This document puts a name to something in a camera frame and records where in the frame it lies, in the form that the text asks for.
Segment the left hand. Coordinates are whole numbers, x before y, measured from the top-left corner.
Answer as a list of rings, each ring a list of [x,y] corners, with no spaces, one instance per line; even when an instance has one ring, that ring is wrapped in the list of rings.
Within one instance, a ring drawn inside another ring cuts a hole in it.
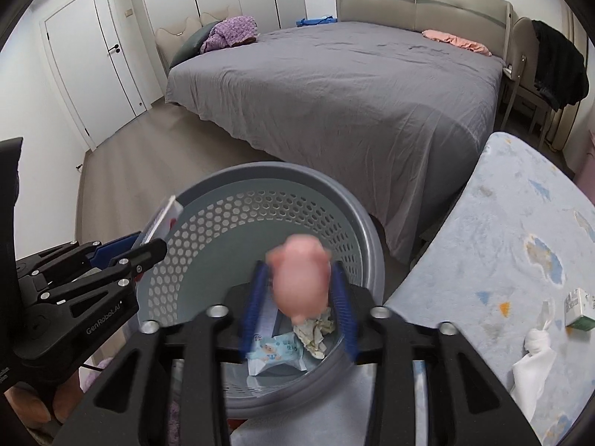
[[[23,425],[36,430],[49,423],[52,417],[56,417],[62,424],[65,423],[68,416],[81,402],[84,393],[80,387],[79,373],[75,372],[55,392],[52,400],[52,409],[54,410],[52,413],[40,398],[24,389],[13,387],[5,393],[5,396]]]

